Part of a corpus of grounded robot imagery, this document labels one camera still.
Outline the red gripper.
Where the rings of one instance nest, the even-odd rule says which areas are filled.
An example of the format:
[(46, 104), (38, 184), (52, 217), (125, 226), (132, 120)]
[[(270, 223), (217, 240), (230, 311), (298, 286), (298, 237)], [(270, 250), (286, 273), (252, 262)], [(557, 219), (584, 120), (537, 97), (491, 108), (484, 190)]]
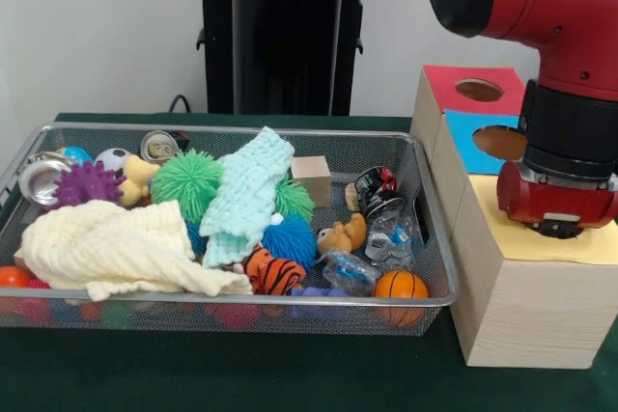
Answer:
[(617, 177), (606, 182), (575, 182), (537, 173), (520, 161), (505, 162), (497, 178), (498, 207), (513, 221), (571, 223), (598, 229), (617, 216)]

